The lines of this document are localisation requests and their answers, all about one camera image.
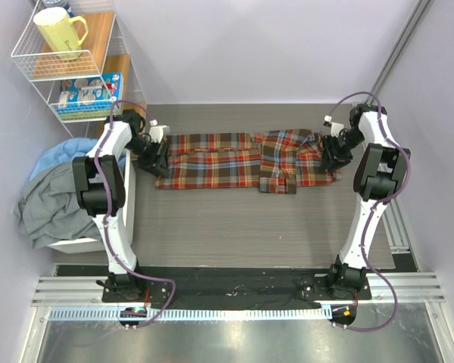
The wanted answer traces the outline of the plaid flannel shirt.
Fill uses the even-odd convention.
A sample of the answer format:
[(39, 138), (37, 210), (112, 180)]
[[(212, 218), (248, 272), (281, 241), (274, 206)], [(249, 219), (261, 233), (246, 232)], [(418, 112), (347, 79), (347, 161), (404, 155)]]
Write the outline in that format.
[(169, 175), (157, 178), (158, 189), (256, 188), (296, 194), (299, 187), (342, 179), (340, 170), (322, 170), (322, 135), (309, 129), (171, 135), (167, 141)]

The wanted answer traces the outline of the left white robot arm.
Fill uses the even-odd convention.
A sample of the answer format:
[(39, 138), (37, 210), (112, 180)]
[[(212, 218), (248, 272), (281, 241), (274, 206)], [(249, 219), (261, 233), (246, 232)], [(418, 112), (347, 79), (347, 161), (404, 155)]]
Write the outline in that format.
[(169, 175), (167, 136), (170, 127), (150, 121), (144, 133), (145, 119), (134, 110), (110, 115), (96, 145), (84, 157), (72, 162), (73, 181), (79, 208), (97, 226), (108, 258), (107, 279), (98, 284), (104, 295), (116, 295), (131, 302), (139, 301), (146, 292), (146, 280), (140, 277), (138, 258), (123, 221), (126, 187), (119, 167), (125, 150), (137, 156), (143, 170), (155, 176)]

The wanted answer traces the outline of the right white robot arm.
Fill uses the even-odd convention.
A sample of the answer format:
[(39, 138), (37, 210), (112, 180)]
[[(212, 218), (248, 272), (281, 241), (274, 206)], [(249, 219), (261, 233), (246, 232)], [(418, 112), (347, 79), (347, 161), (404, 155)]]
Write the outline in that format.
[(350, 232), (326, 276), (328, 295), (347, 299), (364, 290), (368, 252), (375, 230), (388, 203), (406, 185), (411, 151), (397, 144), (387, 127), (384, 107), (358, 104), (350, 111), (350, 127), (325, 117), (330, 134), (322, 137), (321, 170), (335, 172), (353, 160), (352, 149), (365, 151), (353, 179), (357, 194)]

